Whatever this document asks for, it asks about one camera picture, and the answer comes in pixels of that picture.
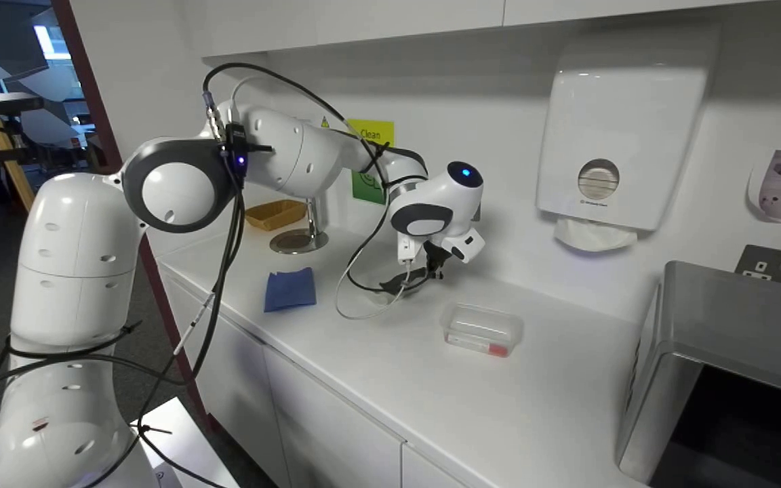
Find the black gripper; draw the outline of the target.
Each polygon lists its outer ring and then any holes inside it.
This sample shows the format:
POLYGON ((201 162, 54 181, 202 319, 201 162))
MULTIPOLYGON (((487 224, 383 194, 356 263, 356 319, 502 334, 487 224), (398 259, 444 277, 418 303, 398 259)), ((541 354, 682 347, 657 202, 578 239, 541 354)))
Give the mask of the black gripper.
POLYGON ((426 248, 426 267, 418 270, 414 285, 426 285, 429 278, 442 282, 444 278, 444 259, 449 257, 449 253, 434 240, 423 243, 426 248))

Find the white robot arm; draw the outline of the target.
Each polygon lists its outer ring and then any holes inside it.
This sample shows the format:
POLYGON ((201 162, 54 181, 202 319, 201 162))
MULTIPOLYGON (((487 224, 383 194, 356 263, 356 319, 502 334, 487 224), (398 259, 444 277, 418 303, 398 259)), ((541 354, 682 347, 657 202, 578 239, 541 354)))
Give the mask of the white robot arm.
POLYGON ((266 109, 225 118, 210 136, 145 141, 109 175, 49 179, 17 259, 0 488, 158 488, 109 361, 124 334, 144 234, 201 229, 250 181, 313 198, 346 168, 384 175, 402 259, 479 254, 473 166, 453 160, 431 174, 408 150, 266 109))

